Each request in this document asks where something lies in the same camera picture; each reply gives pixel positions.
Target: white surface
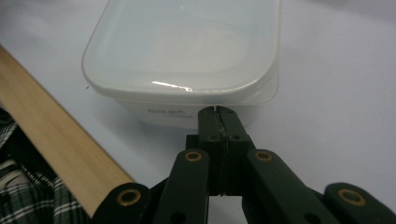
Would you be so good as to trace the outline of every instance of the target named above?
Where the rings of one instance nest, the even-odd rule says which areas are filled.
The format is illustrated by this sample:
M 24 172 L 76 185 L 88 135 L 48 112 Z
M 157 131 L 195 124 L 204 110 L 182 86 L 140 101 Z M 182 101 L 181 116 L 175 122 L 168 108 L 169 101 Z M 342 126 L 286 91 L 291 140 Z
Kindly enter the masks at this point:
M 137 181 L 165 178 L 185 134 L 147 125 L 89 88 L 83 51 L 105 0 L 0 1 L 0 44 Z M 284 0 L 279 90 L 247 127 L 318 191 L 348 182 L 396 211 L 396 2 Z M 209 223 L 246 223 L 234 198 Z
M 258 104 L 277 77 L 279 0 L 110 1 L 83 72 L 103 95 L 168 105 Z

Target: plastic container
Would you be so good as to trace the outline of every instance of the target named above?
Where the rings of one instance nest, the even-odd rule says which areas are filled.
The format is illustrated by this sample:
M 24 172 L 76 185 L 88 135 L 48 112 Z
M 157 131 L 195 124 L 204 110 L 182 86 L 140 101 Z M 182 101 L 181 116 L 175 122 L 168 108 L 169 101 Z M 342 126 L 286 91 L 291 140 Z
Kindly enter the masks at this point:
M 196 128 L 223 105 L 247 124 L 276 94 L 279 14 L 279 0 L 110 0 L 84 76 L 143 121 Z

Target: wooden edge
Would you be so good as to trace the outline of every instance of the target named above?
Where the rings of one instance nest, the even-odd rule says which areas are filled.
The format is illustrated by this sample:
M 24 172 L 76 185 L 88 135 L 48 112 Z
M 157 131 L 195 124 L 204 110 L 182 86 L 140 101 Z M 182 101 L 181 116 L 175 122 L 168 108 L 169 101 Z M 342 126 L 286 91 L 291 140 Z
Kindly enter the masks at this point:
M 90 217 L 132 178 L 0 46 L 0 102 Z

